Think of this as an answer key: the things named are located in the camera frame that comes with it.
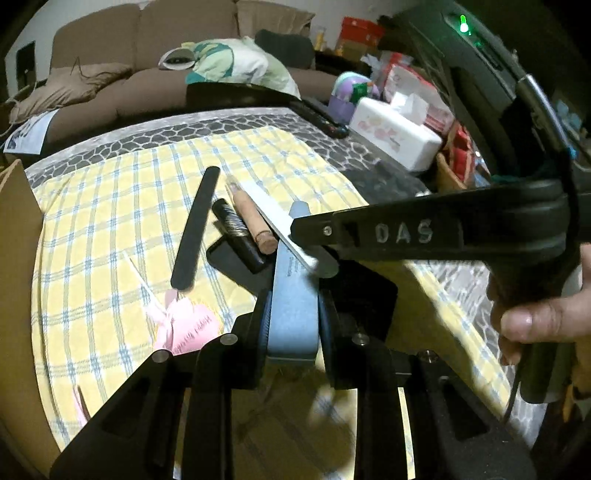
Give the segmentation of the person right hand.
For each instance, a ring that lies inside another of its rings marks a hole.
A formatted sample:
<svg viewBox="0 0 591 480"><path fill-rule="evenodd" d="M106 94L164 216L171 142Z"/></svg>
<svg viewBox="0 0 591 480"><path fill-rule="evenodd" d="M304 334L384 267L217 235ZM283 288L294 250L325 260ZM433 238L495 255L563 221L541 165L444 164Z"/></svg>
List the person right hand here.
<svg viewBox="0 0 591 480"><path fill-rule="evenodd" d="M590 244L581 246L583 287L575 295L509 308L493 275L487 296L493 302L491 323L500 335L502 365L517 365L522 346L538 342L574 342L577 363L590 369Z"/></svg>

